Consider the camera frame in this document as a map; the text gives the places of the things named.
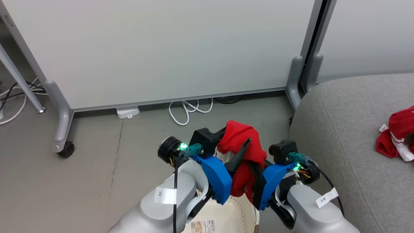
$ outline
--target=white power adapter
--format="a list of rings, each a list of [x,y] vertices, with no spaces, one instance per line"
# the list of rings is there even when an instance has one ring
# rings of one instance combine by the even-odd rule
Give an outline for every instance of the white power adapter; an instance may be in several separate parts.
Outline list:
[[[120,119],[128,118],[131,119],[133,116],[140,113],[138,106],[116,108],[116,113]]]

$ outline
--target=wire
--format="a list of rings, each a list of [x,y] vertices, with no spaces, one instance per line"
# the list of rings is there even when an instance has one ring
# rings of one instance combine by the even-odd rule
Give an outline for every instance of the wire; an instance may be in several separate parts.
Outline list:
[[[12,118],[10,118],[10,119],[8,119],[6,121],[0,122],[0,125],[3,125],[5,123],[9,123],[10,121],[14,120],[23,111],[23,108],[26,105],[26,101],[27,101],[27,96],[24,97],[24,102],[23,102],[23,105],[20,108],[20,110]]]
[[[29,83],[29,82],[27,82],[28,84],[30,84],[30,89],[33,91],[33,93],[34,94],[37,94],[37,95],[48,95],[47,93],[38,93],[39,91],[41,91],[41,92],[44,92],[44,89],[43,88],[41,88],[41,87],[39,87],[39,86],[41,86],[42,84],[39,84],[39,86],[36,86],[36,85],[34,85],[33,83],[35,83],[36,81],[38,80],[38,78],[35,78],[35,80],[33,80],[33,82],[32,83]],[[16,86],[17,85],[17,83],[15,83],[8,91],[6,91],[6,92],[4,92],[4,93],[0,93],[0,97],[2,96],[2,95],[4,95],[4,94],[6,94],[7,93],[7,95],[6,95],[6,97],[5,98],[3,98],[3,99],[0,99],[0,101],[2,101],[2,100],[4,100],[4,102],[3,102],[3,104],[0,106],[0,111],[3,109],[3,106],[4,106],[4,104],[6,103],[6,100],[8,99],[8,98],[11,98],[11,97],[14,97],[14,96],[18,96],[18,95],[22,95],[22,94],[25,94],[24,92],[22,92],[22,93],[17,93],[17,94],[14,94],[14,95],[10,95],[10,93],[11,93],[11,91],[13,90],[13,89],[16,89],[16,88],[19,88],[19,89],[21,89],[21,87],[19,87],[19,86]],[[20,110],[12,117],[12,118],[10,118],[10,119],[8,119],[8,120],[6,120],[6,121],[3,121],[3,122],[0,122],[0,125],[3,125],[3,124],[6,124],[6,123],[9,123],[10,121],[12,121],[12,120],[14,120],[22,111],[23,111],[23,108],[24,108],[24,106],[26,105],[26,102],[27,102],[27,95],[24,97],[24,101],[23,101],[23,105],[22,105],[22,107],[20,108]]]
[[[169,157],[169,158],[170,158],[170,165],[171,165],[172,167],[174,167],[173,160],[171,159],[171,157]]]
[[[178,183],[178,166],[176,166],[175,175],[174,175],[174,189],[177,190],[177,183]],[[174,212],[173,212],[173,231],[177,233],[177,200],[174,204]]]
[[[306,176],[309,179],[311,178],[310,176],[308,176],[308,174],[305,171],[297,171],[297,172],[303,174],[304,176]]]
[[[37,88],[39,88],[39,89],[45,90],[44,88],[41,88],[41,87],[39,87],[39,86],[34,85],[34,84],[33,84],[34,82],[33,82],[33,83],[29,83],[29,82],[27,82],[27,81],[26,81],[26,83],[27,83],[27,84],[30,84],[30,86],[29,86],[29,87],[34,86],[34,87],[37,87]]]
[[[305,183],[304,181],[303,181],[303,179],[299,176],[299,174],[298,174],[298,172],[295,170],[295,169],[292,169],[292,171],[295,173],[295,175],[296,175],[296,177],[302,182],[302,183]]]
[[[219,102],[220,104],[235,104],[235,103],[239,102],[240,100],[242,100],[243,98],[244,98],[244,95],[242,95],[242,96],[240,97],[240,99],[235,100],[235,101],[230,101],[230,102],[222,101],[222,100],[219,100],[218,98],[214,98],[214,99],[215,99],[217,102]]]
[[[325,179],[328,181],[328,183],[329,183],[329,185],[331,186],[331,188],[335,188],[335,186],[333,185],[333,183],[331,182],[331,180],[328,178],[328,176],[322,171],[322,169],[315,163],[315,161],[313,161],[313,160],[308,160],[308,162],[310,163],[310,164],[312,164],[313,166],[315,166],[315,168],[316,169],[318,169],[319,170],[319,172],[325,177]],[[338,203],[339,203],[339,207],[341,208],[341,212],[342,212],[342,215],[345,217],[345,214],[344,214],[344,208],[342,207],[342,202],[341,202],[341,199],[339,198],[339,196],[337,196],[337,199],[338,199]]]
[[[171,105],[172,105],[173,103],[174,103],[174,102],[171,102],[171,103],[170,103],[170,105],[168,106],[168,111],[170,112],[170,115],[171,115],[171,117],[173,118],[173,120],[174,120],[177,124],[182,125],[182,126],[187,125],[187,124],[188,124],[188,122],[190,121],[190,116],[188,115],[188,113],[189,113],[189,112],[195,112],[195,111],[198,111],[198,112],[201,112],[201,113],[209,113],[209,112],[211,111],[211,109],[213,108],[213,98],[211,98],[210,109],[209,109],[209,110],[207,110],[207,111],[203,111],[203,110],[198,109],[198,107],[200,106],[200,102],[199,102],[199,100],[197,100],[197,107],[193,106],[192,104],[190,104],[190,103],[189,103],[189,102],[187,102],[187,101],[181,101],[181,103],[183,104],[184,110],[185,110],[185,114],[187,115],[187,121],[186,121],[185,123],[181,123],[181,122],[178,122],[178,121],[177,121],[177,119],[173,116],[173,113],[171,112]],[[192,107],[192,108],[193,108],[193,110],[188,110],[188,109],[187,109],[187,107],[185,106],[186,104],[188,104],[190,107]]]
[[[4,104],[6,103],[7,98],[9,97],[10,93],[12,92],[13,88],[17,85],[17,83],[13,84],[12,88],[10,88],[10,90],[7,92],[6,98],[3,102],[3,104],[0,106],[0,111],[3,109]]]
[[[42,95],[48,95],[47,93],[44,93],[45,91],[44,90],[33,90],[33,93],[34,94],[42,94]],[[17,94],[13,94],[13,95],[10,95],[9,97],[4,97],[4,98],[2,98],[2,99],[0,99],[0,101],[2,101],[2,100],[6,100],[6,99],[9,99],[9,98],[12,98],[12,97],[15,97],[15,96],[18,96],[18,95],[23,95],[23,94],[25,94],[24,92],[22,92],[22,93],[17,93]]]

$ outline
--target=white partition board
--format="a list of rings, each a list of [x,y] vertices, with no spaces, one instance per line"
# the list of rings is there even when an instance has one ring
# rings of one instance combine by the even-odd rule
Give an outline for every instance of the white partition board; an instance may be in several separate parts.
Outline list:
[[[414,1],[338,0],[322,41],[317,83],[414,72]]]
[[[2,0],[72,109],[287,83],[310,0]]]

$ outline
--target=white label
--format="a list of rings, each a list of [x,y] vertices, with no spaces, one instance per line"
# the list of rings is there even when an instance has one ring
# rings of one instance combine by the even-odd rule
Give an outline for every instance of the white label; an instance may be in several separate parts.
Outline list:
[[[322,206],[324,206],[326,203],[328,203],[330,200],[334,199],[337,196],[338,196],[338,192],[336,192],[336,189],[333,188],[330,192],[327,192],[325,195],[316,199],[316,204],[318,204],[318,207],[321,208]]]
[[[191,233],[216,233],[214,220],[191,222]]]
[[[380,128],[380,131],[381,131],[381,133],[382,132],[384,132],[385,130],[387,130],[388,129],[388,126],[386,126],[386,125],[383,125],[381,128]]]
[[[177,204],[177,189],[157,187],[154,196],[155,203]]]

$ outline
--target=caster wheel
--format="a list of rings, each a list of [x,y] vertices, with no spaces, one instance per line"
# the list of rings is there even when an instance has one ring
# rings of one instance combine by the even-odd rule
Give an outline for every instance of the caster wheel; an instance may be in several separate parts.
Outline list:
[[[58,155],[62,158],[68,158],[73,154],[73,151],[75,150],[75,146],[71,141],[67,141],[65,143],[65,146],[61,152],[58,152]]]

